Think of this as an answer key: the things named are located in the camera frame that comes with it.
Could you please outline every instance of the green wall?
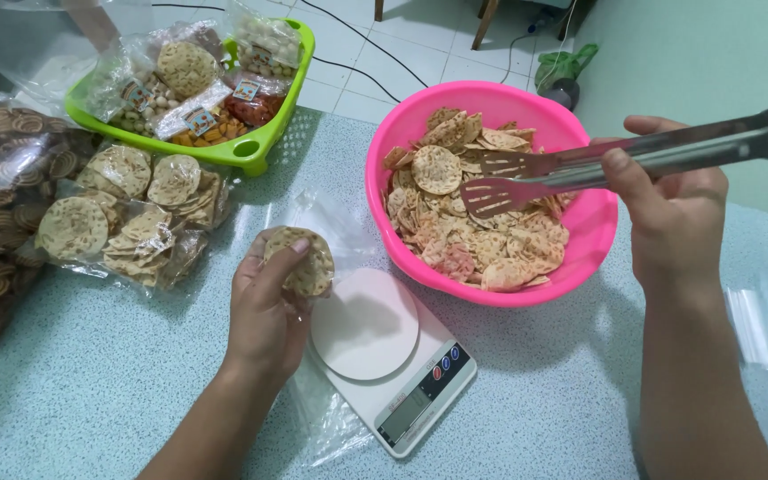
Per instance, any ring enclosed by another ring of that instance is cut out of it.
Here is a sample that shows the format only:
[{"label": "green wall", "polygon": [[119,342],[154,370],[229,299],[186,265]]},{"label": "green wall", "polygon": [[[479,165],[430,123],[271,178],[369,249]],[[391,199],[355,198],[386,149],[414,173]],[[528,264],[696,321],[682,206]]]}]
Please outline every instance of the green wall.
[{"label": "green wall", "polygon": [[[768,108],[768,2],[597,0],[576,48],[590,42],[575,113],[591,136],[629,136],[630,114],[697,125]],[[767,160],[724,170],[729,201],[768,212]]]}]

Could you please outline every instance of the green plastic basket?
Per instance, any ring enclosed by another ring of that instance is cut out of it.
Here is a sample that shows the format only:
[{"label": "green plastic basket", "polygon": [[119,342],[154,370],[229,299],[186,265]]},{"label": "green plastic basket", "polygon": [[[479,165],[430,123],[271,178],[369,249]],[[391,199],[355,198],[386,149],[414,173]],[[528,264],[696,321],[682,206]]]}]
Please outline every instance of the green plastic basket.
[{"label": "green plastic basket", "polygon": [[[283,20],[301,33],[301,45],[304,48],[304,57],[302,57],[301,63],[298,66],[295,80],[289,88],[289,94],[272,121],[228,142],[212,147],[183,147],[182,145],[162,142],[161,140],[121,130],[112,125],[102,123],[100,120],[78,109],[71,97],[75,86],[68,93],[64,101],[64,107],[67,109],[70,118],[84,128],[117,137],[135,147],[169,154],[185,154],[211,163],[240,167],[249,177],[262,175],[265,169],[268,168],[268,165],[265,163],[266,154],[269,153],[272,146],[283,135],[283,130],[289,124],[289,118],[292,116],[295,104],[298,102],[298,94],[301,92],[301,86],[304,85],[304,78],[307,76],[307,69],[310,68],[310,62],[313,60],[313,50],[316,48],[316,39],[313,37],[313,31],[310,27],[297,20]],[[238,58],[236,58],[236,42],[226,40],[224,41],[224,47],[230,56],[229,66],[236,65],[238,63]],[[85,79],[87,77],[81,79],[80,83],[84,82]]]}]

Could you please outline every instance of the basket handle hole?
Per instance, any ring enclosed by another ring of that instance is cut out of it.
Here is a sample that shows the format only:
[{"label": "basket handle hole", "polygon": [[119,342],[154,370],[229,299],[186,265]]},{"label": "basket handle hole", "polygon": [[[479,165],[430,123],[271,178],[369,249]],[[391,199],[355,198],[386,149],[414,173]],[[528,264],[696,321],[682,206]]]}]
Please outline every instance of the basket handle hole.
[{"label": "basket handle hole", "polygon": [[252,156],[257,153],[257,150],[259,149],[260,142],[257,142],[256,140],[244,140],[239,142],[239,144],[233,148],[233,155],[240,157]]}]

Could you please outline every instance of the fingernail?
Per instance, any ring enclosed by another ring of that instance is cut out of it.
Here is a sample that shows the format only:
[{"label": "fingernail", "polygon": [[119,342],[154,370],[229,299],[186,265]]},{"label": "fingernail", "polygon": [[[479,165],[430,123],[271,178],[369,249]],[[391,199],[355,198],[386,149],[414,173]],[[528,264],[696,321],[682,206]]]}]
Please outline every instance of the fingernail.
[{"label": "fingernail", "polygon": [[621,148],[613,148],[607,153],[606,163],[607,167],[614,171],[623,170],[627,167],[627,162],[630,161],[630,157]]},{"label": "fingernail", "polygon": [[299,238],[298,240],[295,240],[295,243],[292,244],[292,249],[295,250],[295,253],[303,254],[307,249],[310,247],[310,240],[306,237]]}]

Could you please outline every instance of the table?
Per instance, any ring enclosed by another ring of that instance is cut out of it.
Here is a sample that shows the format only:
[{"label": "table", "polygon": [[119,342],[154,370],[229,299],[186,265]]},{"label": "table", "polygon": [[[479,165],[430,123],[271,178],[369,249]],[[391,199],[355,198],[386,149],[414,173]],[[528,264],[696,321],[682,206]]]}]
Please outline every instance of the table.
[{"label": "table", "polygon": [[[377,237],[363,190],[375,126],[298,108],[248,204],[176,296],[145,300],[109,281],[49,271],[0,342],[0,479],[131,478],[217,371],[230,277],[254,235],[314,184]],[[473,353],[475,382],[406,460],[376,442],[305,467],[284,390],[250,453],[250,478],[634,478],[644,299],[623,205],[615,245],[579,289],[534,308],[481,307],[395,272]],[[383,249],[371,267],[394,271]],[[728,207],[726,287],[768,271],[768,214]],[[743,369],[768,442],[768,372]]]}]

